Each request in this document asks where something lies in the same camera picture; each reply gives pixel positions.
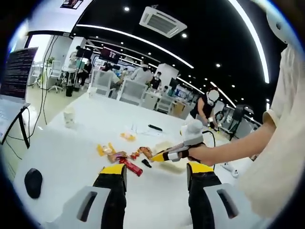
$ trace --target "black pants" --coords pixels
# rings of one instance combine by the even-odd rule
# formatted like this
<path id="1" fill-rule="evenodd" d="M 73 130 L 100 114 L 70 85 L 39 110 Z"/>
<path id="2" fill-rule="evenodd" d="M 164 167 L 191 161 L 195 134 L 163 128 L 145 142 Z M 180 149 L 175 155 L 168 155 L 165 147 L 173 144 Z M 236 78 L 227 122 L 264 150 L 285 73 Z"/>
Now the black pants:
<path id="1" fill-rule="evenodd" d="M 77 74 L 77 81 L 81 79 L 80 86 L 84 86 L 85 80 L 89 77 L 87 73 L 78 73 Z"/>

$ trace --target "laptop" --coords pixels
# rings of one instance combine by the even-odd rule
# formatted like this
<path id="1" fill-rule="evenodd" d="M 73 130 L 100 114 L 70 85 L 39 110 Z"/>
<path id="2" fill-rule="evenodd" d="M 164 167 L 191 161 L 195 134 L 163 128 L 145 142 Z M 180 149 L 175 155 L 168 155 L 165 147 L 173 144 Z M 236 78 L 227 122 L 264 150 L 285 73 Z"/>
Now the laptop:
<path id="1" fill-rule="evenodd" d="M 0 84 L 0 143 L 26 104 L 27 82 L 37 47 L 11 52 Z"/>

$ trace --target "ceiling air conditioner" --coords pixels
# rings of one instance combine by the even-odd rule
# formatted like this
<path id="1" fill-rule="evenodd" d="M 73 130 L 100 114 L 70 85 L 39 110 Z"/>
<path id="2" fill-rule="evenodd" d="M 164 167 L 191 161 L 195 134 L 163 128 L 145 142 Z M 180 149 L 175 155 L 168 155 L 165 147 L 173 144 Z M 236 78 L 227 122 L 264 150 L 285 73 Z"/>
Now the ceiling air conditioner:
<path id="1" fill-rule="evenodd" d="M 187 28 L 185 24 L 172 16 L 151 7 L 145 8 L 139 24 L 168 38 Z"/>

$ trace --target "ceiling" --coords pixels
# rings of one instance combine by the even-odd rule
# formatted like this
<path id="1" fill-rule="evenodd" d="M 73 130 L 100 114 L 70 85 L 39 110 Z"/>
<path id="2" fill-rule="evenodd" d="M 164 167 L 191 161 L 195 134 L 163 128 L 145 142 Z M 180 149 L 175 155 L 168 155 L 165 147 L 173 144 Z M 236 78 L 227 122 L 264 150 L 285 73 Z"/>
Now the ceiling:
<path id="1" fill-rule="evenodd" d="M 107 47 L 119 52 L 123 49 L 123 53 L 139 59 L 141 54 L 125 48 L 147 56 L 151 52 L 152 58 L 170 65 L 175 64 L 182 79 L 191 81 L 192 85 L 202 88 L 204 92 L 211 86 L 210 81 L 214 82 L 235 104 L 249 105 L 254 111 L 255 120 L 261 121 L 266 99 L 272 101 L 275 92 L 280 53 L 285 46 L 273 35 L 265 13 L 259 7 L 248 0 L 238 2 L 250 18 L 262 43 L 269 84 L 264 82 L 256 44 L 246 24 L 228 0 L 195 0 L 190 4 L 185 1 L 172 4 L 166 0 L 95 0 L 78 22 L 123 31 L 148 40 L 181 57 L 194 66 L 193 69 L 149 44 L 116 32 L 76 26 L 72 33 L 100 41 L 93 42 L 96 46 L 101 47 L 101 42 L 115 44 L 117 46 Z M 188 28 L 183 32 L 188 37 L 185 39 L 177 34 L 166 38 L 139 25 L 145 7 L 152 5 L 157 5 L 158 10 L 186 24 Z M 129 12 L 124 11 L 125 6 L 130 8 Z M 157 61 L 147 60 L 153 65 L 159 64 Z M 215 66 L 217 63 L 221 64 L 220 68 Z M 230 104 L 222 95 L 221 98 Z"/>

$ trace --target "computer mouse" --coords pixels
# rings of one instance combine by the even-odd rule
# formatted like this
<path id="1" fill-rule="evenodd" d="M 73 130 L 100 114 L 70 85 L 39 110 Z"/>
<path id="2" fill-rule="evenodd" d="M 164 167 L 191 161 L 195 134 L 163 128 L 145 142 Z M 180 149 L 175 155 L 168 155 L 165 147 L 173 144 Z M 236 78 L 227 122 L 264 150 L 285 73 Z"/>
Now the computer mouse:
<path id="1" fill-rule="evenodd" d="M 24 178 L 24 185 L 28 195 L 37 199 L 40 196 L 41 185 L 42 185 L 42 174 L 35 168 L 31 168 Z"/>

